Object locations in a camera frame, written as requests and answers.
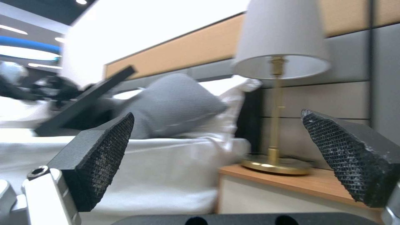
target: gray pillow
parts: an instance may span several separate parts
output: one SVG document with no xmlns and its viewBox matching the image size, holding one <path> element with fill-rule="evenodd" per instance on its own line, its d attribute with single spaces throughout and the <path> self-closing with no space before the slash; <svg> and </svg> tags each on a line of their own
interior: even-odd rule
<svg viewBox="0 0 400 225">
<path fill-rule="evenodd" d="M 171 74 L 152 83 L 116 109 L 132 112 L 131 139 L 171 137 L 203 124 L 227 106 L 186 74 Z"/>
</svg>

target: ceiling light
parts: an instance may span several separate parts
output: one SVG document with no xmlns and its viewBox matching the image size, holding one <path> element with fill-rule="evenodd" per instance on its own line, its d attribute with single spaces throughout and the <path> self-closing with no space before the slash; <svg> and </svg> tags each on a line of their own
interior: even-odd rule
<svg viewBox="0 0 400 225">
<path fill-rule="evenodd" d="M 28 66 L 31 67 L 46 67 L 46 68 L 52 68 L 52 69 L 62 69 L 60 66 L 48 66 L 48 65 L 41 65 L 41 64 L 36 64 L 36 63 L 28 63 Z"/>
<path fill-rule="evenodd" d="M 0 55 L 36 60 L 55 60 L 59 55 L 30 48 L 0 45 Z"/>
<path fill-rule="evenodd" d="M 9 27 L 9 26 L 0 25 L 0 28 L 5 29 L 5 30 L 9 30 L 9 31 L 13 31 L 13 32 L 17 32 L 17 33 L 20 33 L 20 34 L 28 34 L 25 31 L 18 30 L 18 29 Z"/>
<path fill-rule="evenodd" d="M 56 41 L 59 41 L 59 42 L 61 42 L 61 43 L 64 43 L 64 42 L 65 42 L 65 39 L 64 39 L 64 38 L 55 38 L 55 40 L 56 40 Z"/>
<path fill-rule="evenodd" d="M 86 5 L 86 3 L 88 3 L 86 0 L 76 0 L 76 2 L 82 5 Z"/>
</svg>

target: table lamp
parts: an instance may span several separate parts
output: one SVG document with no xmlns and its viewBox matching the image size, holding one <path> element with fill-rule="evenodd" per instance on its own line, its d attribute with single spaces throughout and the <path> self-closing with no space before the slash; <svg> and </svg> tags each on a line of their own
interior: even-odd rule
<svg viewBox="0 0 400 225">
<path fill-rule="evenodd" d="M 330 68 L 316 0 L 252 0 L 245 14 L 234 73 L 274 81 L 268 155 L 248 155 L 242 165 L 258 171 L 305 175 L 310 164 L 279 158 L 281 80 L 314 76 Z"/>
</svg>

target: nightstand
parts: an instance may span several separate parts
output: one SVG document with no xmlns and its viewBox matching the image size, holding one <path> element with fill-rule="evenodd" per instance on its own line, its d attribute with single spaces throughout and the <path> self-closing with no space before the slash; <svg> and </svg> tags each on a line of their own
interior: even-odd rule
<svg viewBox="0 0 400 225">
<path fill-rule="evenodd" d="M 355 202 L 333 171 L 307 176 L 260 173 L 240 165 L 219 169 L 216 213 L 345 212 L 382 223 L 382 209 Z"/>
</svg>

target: black tablet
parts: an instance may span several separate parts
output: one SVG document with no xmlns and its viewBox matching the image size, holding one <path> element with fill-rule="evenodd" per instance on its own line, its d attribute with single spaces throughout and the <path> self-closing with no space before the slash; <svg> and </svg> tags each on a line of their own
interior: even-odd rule
<svg viewBox="0 0 400 225">
<path fill-rule="evenodd" d="M 35 133 L 41 137 L 54 136 L 54 133 L 61 129 L 68 121 L 70 121 L 81 111 L 90 106 L 94 101 L 100 98 L 100 96 L 105 94 L 111 88 L 115 87 L 117 84 L 119 84 L 135 72 L 136 71 L 132 66 L 128 66 L 125 69 L 117 72 L 108 80 L 101 81 L 98 84 L 92 86 L 81 95 L 79 95 L 76 101 L 69 102 L 61 108 L 60 112 L 57 115 L 42 123 L 38 128 L 34 130 Z"/>
</svg>

